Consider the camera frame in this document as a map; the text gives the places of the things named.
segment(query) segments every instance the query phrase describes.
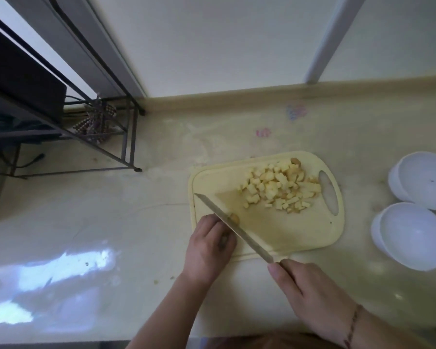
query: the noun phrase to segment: knife blade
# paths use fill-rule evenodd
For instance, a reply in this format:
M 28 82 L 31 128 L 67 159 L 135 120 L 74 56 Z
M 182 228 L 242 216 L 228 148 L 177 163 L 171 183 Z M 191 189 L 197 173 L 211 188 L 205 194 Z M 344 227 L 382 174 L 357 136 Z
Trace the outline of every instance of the knife blade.
M 242 240 L 254 250 L 261 258 L 268 263 L 273 263 L 273 257 L 261 247 L 255 240 L 253 240 L 244 229 L 233 222 L 225 212 L 223 212 L 215 203 L 213 203 L 207 196 L 200 193 L 194 193 L 207 207 L 211 209 L 234 233 L 236 233 Z

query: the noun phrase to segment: fingernail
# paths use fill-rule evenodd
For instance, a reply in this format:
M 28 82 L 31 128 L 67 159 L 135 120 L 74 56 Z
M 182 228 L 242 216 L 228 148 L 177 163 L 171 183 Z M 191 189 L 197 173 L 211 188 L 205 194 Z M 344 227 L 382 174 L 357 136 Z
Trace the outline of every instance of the fingernail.
M 278 274 L 279 267 L 280 266 L 277 263 L 270 263 L 269 265 L 267 265 L 268 272 L 270 272 L 272 277 L 275 277 L 276 274 Z

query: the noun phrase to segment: hand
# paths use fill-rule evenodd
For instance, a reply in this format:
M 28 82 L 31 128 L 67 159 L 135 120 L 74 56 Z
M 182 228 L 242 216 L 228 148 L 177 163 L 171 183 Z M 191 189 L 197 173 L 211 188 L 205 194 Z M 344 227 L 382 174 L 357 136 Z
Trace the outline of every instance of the hand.
M 284 259 L 268 270 L 296 316 L 323 339 L 343 346 L 355 301 L 313 263 Z
M 236 235 L 220 218 L 203 216 L 189 240 L 182 274 L 208 290 L 229 262 L 236 243 Z

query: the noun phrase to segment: cutting board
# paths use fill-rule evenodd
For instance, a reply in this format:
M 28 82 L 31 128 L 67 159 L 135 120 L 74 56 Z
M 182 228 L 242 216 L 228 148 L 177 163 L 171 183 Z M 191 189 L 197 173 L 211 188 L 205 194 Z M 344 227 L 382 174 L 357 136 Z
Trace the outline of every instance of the cutting board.
M 318 176 L 324 171 L 336 193 L 338 213 L 333 215 L 322 195 L 314 199 L 313 205 L 300 214 L 287 214 L 275 208 L 265 208 L 264 203 L 250 205 L 245 209 L 245 197 L 238 193 L 237 186 L 245 180 L 244 174 L 252 167 L 275 164 L 278 161 L 297 158 L 307 176 Z M 295 151 L 266 157 L 230 162 L 203 167 L 196 170 L 189 179 L 189 203 L 192 228 L 200 218 L 211 211 L 194 193 L 210 198 L 226 213 L 235 213 L 240 226 L 273 256 L 284 256 L 294 251 L 325 247 L 334 243 L 344 229 L 344 205 L 341 191 L 334 175 L 316 155 Z M 244 241 L 238 238 L 232 261 L 258 257 Z

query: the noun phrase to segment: countertop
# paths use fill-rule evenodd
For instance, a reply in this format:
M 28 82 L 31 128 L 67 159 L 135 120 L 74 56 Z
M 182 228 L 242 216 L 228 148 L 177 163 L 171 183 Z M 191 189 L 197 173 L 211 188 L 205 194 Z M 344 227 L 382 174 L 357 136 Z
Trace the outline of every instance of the countertop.
M 115 152 L 118 138 L 105 143 Z M 0 198 L 0 343 L 130 339 L 180 274 L 192 232 L 191 168 L 292 150 L 318 155 L 341 186 L 346 224 L 315 262 L 367 309 L 436 326 L 436 270 L 407 269 L 374 246 L 373 216 L 395 201 L 386 178 L 405 154 L 436 152 L 436 93 L 305 99 L 155 112 L 140 118 L 136 165 L 8 178 Z M 116 166 L 77 142 L 23 148 L 36 171 Z M 230 264 L 192 336 L 299 325 L 261 259 Z

